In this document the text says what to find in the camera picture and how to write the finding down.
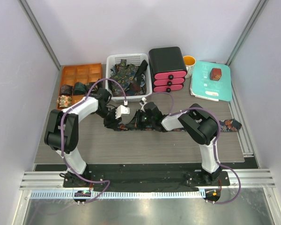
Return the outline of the navy floral silk tie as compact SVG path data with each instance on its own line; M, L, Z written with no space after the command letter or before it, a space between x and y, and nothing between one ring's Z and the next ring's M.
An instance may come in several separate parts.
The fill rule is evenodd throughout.
M236 119L220 120L221 132L237 132L242 128L242 124ZM128 124L118 124L115 131L156 131L149 124L131 122Z

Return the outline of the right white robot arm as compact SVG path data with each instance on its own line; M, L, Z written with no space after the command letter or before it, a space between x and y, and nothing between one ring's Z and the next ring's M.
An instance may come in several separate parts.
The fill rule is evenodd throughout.
M207 185L215 184L221 172L217 153L217 139L220 123L200 105L173 114L163 114L153 103L145 103L137 110L133 119L126 125L128 130L155 130L168 132L184 130L199 145L202 170L201 177Z

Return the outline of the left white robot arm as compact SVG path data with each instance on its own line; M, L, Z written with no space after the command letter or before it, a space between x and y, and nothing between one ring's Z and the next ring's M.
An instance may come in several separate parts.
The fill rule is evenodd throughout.
M83 97L74 105L63 110L54 109L49 114L44 142L61 156L67 173L74 176L80 187L90 183L91 175L78 150L79 123L90 114L97 114L103 118L106 128L116 129L121 118L116 118L115 108L108 107L110 100L109 91L99 88L97 93Z

